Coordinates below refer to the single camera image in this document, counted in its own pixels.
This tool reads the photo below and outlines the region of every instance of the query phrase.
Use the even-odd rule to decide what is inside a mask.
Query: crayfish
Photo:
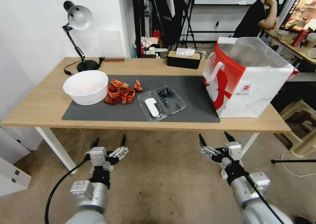
[[[136,80],[134,88],[130,89],[127,83],[112,79],[108,85],[109,97],[105,98],[104,102],[108,104],[117,104],[119,101],[121,104],[132,103],[136,91],[141,92],[142,90],[138,80]]]

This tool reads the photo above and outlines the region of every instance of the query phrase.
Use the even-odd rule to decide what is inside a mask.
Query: tissue box
[[[170,51],[167,58],[167,65],[179,68],[198,69],[200,64],[200,54],[195,53],[193,56],[178,56],[176,51]]]

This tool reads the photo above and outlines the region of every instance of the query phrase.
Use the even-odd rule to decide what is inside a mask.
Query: lamp base
[[[88,71],[88,70],[97,70],[98,63],[93,60],[86,60],[86,66],[81,62],[77,65],[78,72]]]

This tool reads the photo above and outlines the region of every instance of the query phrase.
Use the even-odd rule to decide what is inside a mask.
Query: desk lamp
[[[84,53],[75,44],[75,42],[69,34],[69,31],[72,29],[85,30],[89,27],[92,21],[91,11],[86,7],[74,5],[71,1],[65,1],[64,8],[68,12],[68,23],[63,26],[63,29],[69,37],[70,41],[72,42],[73,46],[75,47],[76,52],[79,54],[81,58],[81,63],[77,65],[77,70],[79,72],[86,70],[97,70],[98,63],[93,60],[85,60]]]

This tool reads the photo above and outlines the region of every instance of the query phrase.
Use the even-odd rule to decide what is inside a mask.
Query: gray desk mat
[[[147,75],[108,75],[133,87],[138,79],[143,92],[136,92],[133,103],[110,105],[103,101],[94,105],[78,105],[74,101],[63,115],[63,120],[90,121],[147,121],[137,101],[141,93],[170,85],[183,99],[187,107],[168,116],[162,122],[219,123],[210,96],[203,85],[202,76],[147,76]]]

